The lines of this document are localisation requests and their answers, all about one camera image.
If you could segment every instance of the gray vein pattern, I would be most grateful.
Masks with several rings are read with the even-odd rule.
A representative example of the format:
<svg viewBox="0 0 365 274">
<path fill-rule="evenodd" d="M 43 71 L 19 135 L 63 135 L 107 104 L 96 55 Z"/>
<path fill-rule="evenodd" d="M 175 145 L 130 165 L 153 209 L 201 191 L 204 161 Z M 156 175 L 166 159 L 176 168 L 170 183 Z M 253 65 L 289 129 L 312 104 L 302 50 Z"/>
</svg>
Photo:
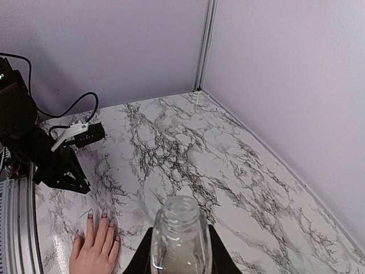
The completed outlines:
<svg viewBox="0 0 365 274">
<path fill-rule="evenodd" d="M 48 120 L 83 120 L 89 113 Z M 250 274 L 365 273 L 365 260 L 291 173 L 207 94 L 191 92 L 101 109 L 106 138 L 76 149 L 87 195 L 36 188 L 45 273 L 68 273 L 77 229 L 104 207 L 123 246 L 123 273 L 167 197 L 195 197 L 233 260 Z"/>
</svg>

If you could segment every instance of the clear bottle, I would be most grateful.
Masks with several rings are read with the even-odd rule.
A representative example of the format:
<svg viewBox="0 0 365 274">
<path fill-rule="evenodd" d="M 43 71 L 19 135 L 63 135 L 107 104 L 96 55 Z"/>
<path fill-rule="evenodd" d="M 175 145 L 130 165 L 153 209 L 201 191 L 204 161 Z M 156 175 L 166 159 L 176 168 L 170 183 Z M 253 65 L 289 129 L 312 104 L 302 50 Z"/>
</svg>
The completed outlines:
<svg viewBox="0 0 365 274">
<path fill-rule="evenodd" d="M 174 196 L 157 212 L 152 274 L 211 274 L 212 246 L 205 214 L 194 198 Z"/>
</svg>

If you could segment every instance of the marble surface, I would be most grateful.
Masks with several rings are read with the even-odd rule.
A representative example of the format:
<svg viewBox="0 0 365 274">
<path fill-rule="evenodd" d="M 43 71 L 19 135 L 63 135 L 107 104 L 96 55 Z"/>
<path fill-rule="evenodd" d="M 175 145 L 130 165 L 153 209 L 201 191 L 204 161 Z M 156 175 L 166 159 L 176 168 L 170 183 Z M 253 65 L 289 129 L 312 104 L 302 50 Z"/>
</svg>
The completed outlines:
<svg viewBox="0 0 365 274">
<path fill-rule="evenodd" d="M 87 114 L 49 120 L 70 124 Z M 242 273 L 365 273 L 365 260 L 331 216 L 241 124 L 206 94 L 98 111 L 106 138 L 77 150 L 88 195 L 36 188 L 45 273 L 68 273 L 86 213 L 107 207 L 123 235 L 115 273 L 131 260 L 168 196 L 192 195 Z"/>
</svg>

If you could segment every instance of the human hand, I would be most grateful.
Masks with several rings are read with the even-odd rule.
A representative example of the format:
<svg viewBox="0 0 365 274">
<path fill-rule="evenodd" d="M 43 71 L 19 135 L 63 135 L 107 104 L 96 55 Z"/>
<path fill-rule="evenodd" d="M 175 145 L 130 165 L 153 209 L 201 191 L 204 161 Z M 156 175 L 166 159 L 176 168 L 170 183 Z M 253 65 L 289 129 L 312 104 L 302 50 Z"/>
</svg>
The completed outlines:
<svg viewBox="0 0 365 274">
<path fill-rule="evenodd" d="M 114 237 L 114 223 L 109 223 L 104 209 L 99 229 L 94 236 L 92 209 L 87 217 L 85 242 L 77 232 L 70 257 L 70 274 L 111 274 L 120 247 L 120 237 Z"/>
</svg>

